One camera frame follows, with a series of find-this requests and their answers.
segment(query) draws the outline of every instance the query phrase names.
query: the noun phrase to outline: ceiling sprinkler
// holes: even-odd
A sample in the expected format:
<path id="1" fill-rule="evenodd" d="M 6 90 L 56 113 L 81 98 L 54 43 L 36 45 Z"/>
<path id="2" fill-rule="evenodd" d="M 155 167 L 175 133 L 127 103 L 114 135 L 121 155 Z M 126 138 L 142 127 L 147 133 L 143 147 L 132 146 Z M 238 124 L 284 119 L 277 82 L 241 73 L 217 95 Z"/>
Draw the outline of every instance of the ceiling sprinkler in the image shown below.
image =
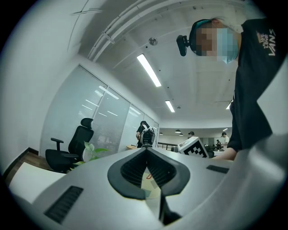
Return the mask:
<path id="1" fill-rule="evenodd" d="M 148 42 L 150 45 L 157 45 L 158 39 L 151 37 L 151 38 L 149 38 Z"/>

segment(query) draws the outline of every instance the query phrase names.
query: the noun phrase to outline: railing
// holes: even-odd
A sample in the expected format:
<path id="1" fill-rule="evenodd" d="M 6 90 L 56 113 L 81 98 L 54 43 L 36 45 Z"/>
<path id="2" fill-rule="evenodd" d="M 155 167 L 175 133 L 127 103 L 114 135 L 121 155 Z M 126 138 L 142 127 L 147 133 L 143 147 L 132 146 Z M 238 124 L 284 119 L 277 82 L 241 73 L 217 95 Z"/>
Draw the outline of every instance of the railing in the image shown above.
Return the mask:
<path id="1" fill-rule="evenodd" d="M 158 144 L 157 144 L 158 148 L 163 148 L 163 149 L 166 149 L 168 151 L 171 151 L 171 148 L 174 147 L 174 146 L 177 146 L 177 145 L 168 144 L 168 143 L 161 143 L 161 142 L 158 142 Z"/>

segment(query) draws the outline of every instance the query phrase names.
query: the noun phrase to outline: blue face mask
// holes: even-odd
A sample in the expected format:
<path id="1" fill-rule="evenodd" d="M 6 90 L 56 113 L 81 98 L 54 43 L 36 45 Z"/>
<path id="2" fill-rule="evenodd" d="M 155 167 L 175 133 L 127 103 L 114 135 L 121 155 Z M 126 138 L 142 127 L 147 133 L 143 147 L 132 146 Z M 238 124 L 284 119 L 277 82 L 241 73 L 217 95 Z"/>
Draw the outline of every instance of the blue face mask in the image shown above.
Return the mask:
<path id="1" fill-rule="evenodd" d="M 233 31 L 229 28 L 217 29 L 217 57 L 228 64 L 236 59 L 238 51 L 238 43 L 233 37 Z"/>

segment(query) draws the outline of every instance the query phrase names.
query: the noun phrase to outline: checkered box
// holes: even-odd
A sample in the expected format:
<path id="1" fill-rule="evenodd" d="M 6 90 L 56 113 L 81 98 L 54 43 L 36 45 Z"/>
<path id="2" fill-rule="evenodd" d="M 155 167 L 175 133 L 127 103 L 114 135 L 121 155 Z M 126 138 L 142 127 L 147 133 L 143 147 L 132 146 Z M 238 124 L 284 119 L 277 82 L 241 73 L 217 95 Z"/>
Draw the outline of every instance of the checkered box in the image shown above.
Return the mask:
<path id="1" fill-rule="evenodd" d="M 199 137 L 191 137 L 188 140 L 180 143 L 178 145 L 178 151 L 185 155 L 209 158 Z"/>

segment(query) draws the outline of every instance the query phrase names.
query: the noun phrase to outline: green plant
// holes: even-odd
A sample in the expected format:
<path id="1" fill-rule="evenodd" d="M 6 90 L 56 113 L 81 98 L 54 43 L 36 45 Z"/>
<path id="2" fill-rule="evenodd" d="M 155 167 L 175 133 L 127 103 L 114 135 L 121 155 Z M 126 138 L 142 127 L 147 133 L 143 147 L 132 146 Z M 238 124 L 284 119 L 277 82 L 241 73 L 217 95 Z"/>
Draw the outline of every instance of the green plant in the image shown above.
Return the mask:
<path id="1" fill-rule="evenodd" d="M 94 145 L 89 144 L 88 142 L 84 142 L 84 145 L 85 145 L 85 149 L 88 151 L 88 153 L 91 154 L 91 158 L 89 161 L 96 160 L 99 158 L 95 155 L 96 153 L 99 153 L 101 151 L 109 151 L 108 149 L 103 149 L 103 148 L 95 149 Z M 85 163 L 85 161 L 78 161 L 78 162 L 74 163 L 74 165 L 79 166 L 79 165 L 82 165 L 84 163 Z"/>

